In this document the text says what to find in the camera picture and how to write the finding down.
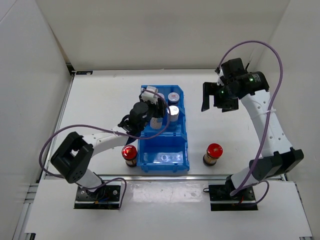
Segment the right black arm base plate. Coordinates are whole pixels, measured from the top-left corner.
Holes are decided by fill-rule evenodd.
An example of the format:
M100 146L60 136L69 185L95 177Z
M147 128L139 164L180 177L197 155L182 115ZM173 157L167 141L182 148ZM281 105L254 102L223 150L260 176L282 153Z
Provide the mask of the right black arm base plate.
M230 196L224 184L211 184L202 191L205 194L209 194L210 210L212 212L258 210L255 193L252 187L241 190L235 196Z

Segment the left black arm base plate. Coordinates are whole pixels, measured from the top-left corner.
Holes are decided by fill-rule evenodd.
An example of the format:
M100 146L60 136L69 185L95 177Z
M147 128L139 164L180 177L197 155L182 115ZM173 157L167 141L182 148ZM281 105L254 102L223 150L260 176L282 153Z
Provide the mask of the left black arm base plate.
M78 210L117 210L120 207L122 183L114 181L103 187L102 192L93 194L77 188L74 209Z

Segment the red-lid sauce jar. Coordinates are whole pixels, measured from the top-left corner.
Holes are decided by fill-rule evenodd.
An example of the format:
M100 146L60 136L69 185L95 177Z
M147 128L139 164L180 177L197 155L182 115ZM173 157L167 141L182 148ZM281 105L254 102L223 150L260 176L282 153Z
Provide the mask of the red-lid sauce jar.
M203 163L207 166L214 166L217 160L223 155L223 148L217 143L211 143L203 156Z
M134 168L137 166L137 149L135 146L128 144L121 150L122 157L128 167Z

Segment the silver-lid blue-label bottle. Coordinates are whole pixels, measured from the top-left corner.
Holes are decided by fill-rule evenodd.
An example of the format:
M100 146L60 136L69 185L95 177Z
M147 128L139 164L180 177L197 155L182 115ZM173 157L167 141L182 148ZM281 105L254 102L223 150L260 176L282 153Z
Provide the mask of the silver-lid blue-label bottle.
M167 113L170 115L170 123L168 129L173 131L178 126L180 110L177 106L170 105L169 109L167 109Z
M162 117L152 117L150 120L150 127L153 130L160 130L162 128L163 118Z

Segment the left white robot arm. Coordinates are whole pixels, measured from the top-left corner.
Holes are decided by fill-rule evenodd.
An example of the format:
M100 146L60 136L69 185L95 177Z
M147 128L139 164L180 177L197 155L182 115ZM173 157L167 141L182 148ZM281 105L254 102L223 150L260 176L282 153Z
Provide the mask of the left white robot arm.
M50 159L55 169L70 183L83 187L96 201L107 197L103 180L88 169L91 158L106 150L122 147L141 138L141 132L152 118L165 116L167 108L162 97L155 102L141 99L133 105L129 114L110 132L99 132L82 136L71 132L63 140Z

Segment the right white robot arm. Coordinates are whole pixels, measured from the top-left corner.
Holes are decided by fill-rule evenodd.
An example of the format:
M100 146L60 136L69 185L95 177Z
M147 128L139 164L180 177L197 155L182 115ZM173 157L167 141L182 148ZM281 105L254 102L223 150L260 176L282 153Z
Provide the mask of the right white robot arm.
M210 108L210 96L213 96L214 107L222 112L238 110L242 103L260 142L258 159L251 160L248 167L226 179L224 193L230 200L236 200L244 189L292 170L304 158L304 153L294 149L286 137L262 72L247 71L240 58L224 62L216 72L217 82L202 85L201 111Z

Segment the white-lid spice jar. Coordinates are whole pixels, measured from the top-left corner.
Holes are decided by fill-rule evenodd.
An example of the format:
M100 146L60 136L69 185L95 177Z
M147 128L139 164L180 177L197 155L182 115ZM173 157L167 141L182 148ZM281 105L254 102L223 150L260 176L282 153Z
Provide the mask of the white-lid spice jar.
M159 93L159 92L158 92L158 93L157 93L157 98L158 98L158 99L162 99L163 101L166 101L166 100L165 100L165 96L164 96L162 93Z
M168 94L168 105L178 106L180 102L180 95L177 92L170 92Z

